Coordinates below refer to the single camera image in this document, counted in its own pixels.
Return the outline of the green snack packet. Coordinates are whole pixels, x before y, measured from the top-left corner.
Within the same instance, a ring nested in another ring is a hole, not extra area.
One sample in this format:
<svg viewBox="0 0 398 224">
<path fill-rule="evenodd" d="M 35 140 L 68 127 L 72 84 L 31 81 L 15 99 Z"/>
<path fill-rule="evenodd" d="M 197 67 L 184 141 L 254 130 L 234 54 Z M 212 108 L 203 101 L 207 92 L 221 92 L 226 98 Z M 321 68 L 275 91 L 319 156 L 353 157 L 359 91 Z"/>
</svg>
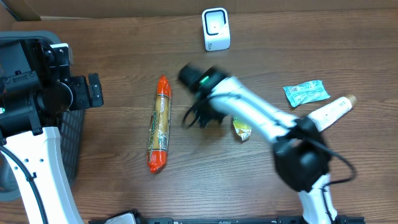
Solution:
<svg viewBox="0 0 398 224">
<path fill-rule="evenodd" d="M 236 134 L 242 141 L 247 141 L 251 137 L 252 127 L 242 122 L 238 117 L 233 117 L 233 127 Z"/>
</svg>

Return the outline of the orange biscuit roll pack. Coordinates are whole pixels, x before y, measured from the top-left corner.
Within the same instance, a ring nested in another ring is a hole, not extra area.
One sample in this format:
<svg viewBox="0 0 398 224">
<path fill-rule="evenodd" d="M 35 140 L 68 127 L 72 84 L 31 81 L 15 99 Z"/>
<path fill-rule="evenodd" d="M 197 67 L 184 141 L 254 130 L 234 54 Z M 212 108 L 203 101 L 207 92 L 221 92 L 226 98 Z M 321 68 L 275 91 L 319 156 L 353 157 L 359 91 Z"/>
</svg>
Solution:
<svg viewBox="0 0 398 224">
<path fill-rule="evenodd" d="M 159 78 L 150 120 L 147 165 L 151 173 L 160 172 L 167 163 L 172 89 L 165 75 Z"/>
</svg>

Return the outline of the teal wet wipes pack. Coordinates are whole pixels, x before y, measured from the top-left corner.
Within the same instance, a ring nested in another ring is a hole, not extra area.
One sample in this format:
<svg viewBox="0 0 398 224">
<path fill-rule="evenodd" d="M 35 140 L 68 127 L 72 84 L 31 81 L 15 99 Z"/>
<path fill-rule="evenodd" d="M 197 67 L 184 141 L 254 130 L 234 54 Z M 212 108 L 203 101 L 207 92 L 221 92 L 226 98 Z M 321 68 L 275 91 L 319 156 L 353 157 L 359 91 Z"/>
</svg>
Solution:
<svg viewBox="0 0 398 224">
<path fill-rule="evenodd" d="M 284 86 L 283 90 L 293 108 L 330 98 L 322 80 L 312 80 L 295 86 Z"/>
</svg>

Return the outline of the white tube gold cap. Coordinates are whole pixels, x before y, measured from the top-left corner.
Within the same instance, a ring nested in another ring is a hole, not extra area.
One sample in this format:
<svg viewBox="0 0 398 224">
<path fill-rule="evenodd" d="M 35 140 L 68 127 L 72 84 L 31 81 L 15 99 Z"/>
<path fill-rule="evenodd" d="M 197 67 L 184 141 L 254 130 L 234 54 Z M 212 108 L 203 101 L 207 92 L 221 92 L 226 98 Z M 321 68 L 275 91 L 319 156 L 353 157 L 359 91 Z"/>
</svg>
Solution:
<svg viewBox="0 0 398 224">
<path fill-rule="evenodd" d="M 308 117 L 315 123 L 318 131 L 322 132 L 353 109 L 357 102 L 358 100 L 354 95 L 342 96 L 313 111 Z"/>
</svg>

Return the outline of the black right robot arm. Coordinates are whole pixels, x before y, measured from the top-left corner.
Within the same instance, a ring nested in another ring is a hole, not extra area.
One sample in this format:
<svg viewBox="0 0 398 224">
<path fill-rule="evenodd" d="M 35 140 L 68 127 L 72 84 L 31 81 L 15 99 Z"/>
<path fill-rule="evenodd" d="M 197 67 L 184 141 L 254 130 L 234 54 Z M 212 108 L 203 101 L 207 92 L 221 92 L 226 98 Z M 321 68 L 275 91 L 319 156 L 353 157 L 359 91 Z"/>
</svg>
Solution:
<svg viewBox="0 0 398 224">
<path fill-rule="evenodd" d="M 337 212 L 329 193 L 331 151 L 315 122 L 277 109 L 248 90 L 236 77 L 217 67 L 203 72 L 184 66 L 178 79 L 195 95 L 186 114 L 204 128 L 236 116 L 257 131 L 269 145 L 279 177 L 298 192 L 306 223 L 335 223 Z"/>
</svg>

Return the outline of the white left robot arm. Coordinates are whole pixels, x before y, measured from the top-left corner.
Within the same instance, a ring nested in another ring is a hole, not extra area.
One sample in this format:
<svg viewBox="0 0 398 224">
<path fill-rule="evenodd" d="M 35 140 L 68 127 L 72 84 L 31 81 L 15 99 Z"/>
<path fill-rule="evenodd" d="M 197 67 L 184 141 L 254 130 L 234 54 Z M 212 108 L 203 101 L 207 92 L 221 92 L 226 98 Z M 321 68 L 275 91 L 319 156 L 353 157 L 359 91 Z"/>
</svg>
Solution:
<svg viewBox="0 0 398 224">
<path fill-rule="evenodd" d="M 1 154 L 30 223 L 81 223 L 62 160 L 78 137 L 72 111 L 103 105 L 98 74 L 73 76 L 68 44 L 1 39 Z"/>
</svg>

